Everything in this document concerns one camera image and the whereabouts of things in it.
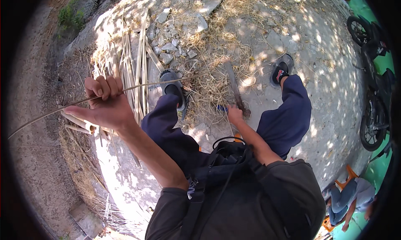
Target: green plant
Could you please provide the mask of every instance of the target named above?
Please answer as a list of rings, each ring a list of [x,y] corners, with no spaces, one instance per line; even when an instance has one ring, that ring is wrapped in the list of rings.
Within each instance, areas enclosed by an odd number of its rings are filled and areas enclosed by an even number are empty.
[[[58,13],[58,25],[62,26],[63,30],[73,27],[81,30],[83,28],[83,12],[76,10],[78,0],[70,0],[68,4]]]

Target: seated person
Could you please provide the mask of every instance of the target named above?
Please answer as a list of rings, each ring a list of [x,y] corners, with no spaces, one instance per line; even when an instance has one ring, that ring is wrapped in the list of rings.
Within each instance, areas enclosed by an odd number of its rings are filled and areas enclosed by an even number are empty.
[[[334,184],[330,193],[331,198],[327,205],[332,225],[342,223],[345,218],[342,231],[346,232],[355,210],[365,212],[365,220],[369,219],[375,200],[375,188],[367,180],[360,177],[352,178],[341,192]]]

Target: jeans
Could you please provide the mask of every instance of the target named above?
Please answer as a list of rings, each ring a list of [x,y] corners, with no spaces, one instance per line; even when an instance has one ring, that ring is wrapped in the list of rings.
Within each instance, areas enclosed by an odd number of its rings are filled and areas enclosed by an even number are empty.
[[[256,132],[285,159],[308,131],[312,111],[298,75],[291,75],[284,82],[282,100],[278,109],[263,112]],[[180,128],[173,129],[178,121],[178,101],[173,94],[161,96],[155,109],[143,118],[142,129],[188,176],[194,168],[205,166],[209,154],[200,152],[198,143]]]
[[[342,192],[337,187],[331,189],[331,206],[328,215],[332,225],[338,224],[348,211],[348,204],[357,190],[357,182],[352,178]]]

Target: finger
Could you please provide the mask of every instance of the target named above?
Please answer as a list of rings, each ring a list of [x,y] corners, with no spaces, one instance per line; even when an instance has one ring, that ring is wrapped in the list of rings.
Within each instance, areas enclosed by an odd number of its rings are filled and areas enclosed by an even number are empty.
[[[118,87],[118,93],[123,91],[123,81],[121,80],[121,77],[116,77],[115,82],[117,83]]]
[[[95,120],[95,110],[93,109],[86,109],[78,106],[68,106],[64,109],[64,113],[68,115],[73,115],[74,117],[78,117],[84,120],[87,120],[93,124],[97,124]]]
[[[109,87],[106,79],[104,79],[103,76],[98,76],[96,78],[96,81],[98,81],[100,83],[100,85],[102,86],[102,91],[103,91],[102,99],[107,100],[107,98],[109,98],[109,96],[110,96],[110,87]]]
[[[85,78],[85,92],[87,97],[92,97],[95,94],[97,97],[103,95],[102,86],[92,77]]]
[[[112,98],[115,98],[117,96],[118,93],[118,87],[117,87],[117,83],[115,82],[115,79],[113,76],[108,76],[106,78],[106,82],[110,87],[110,96]]]

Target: hand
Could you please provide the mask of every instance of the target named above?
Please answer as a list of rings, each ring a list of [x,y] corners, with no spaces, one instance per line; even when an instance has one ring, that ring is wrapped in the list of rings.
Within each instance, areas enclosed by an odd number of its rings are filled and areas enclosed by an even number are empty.
[[[93,124],[116,131],[125,127],[128,122],[135,121],[127,97],[123,94],[123,83],[120,77],[99,76],[85,79],[85,92],[88,97],[101,97],[89,101],[91,109],[69,106],[64,109],[66,114],[87,120]]]
[[[343,232],[346,232],[348,230],[349,224],[348,223],[344,223],[343,228],[341,229]]]
[[[242,117],[242,110],[238,109],[235,105],[229,105],[227,107],[227,111],[228,111],[228,120],[233,125],[237,126],[239,122],[244,121]]]

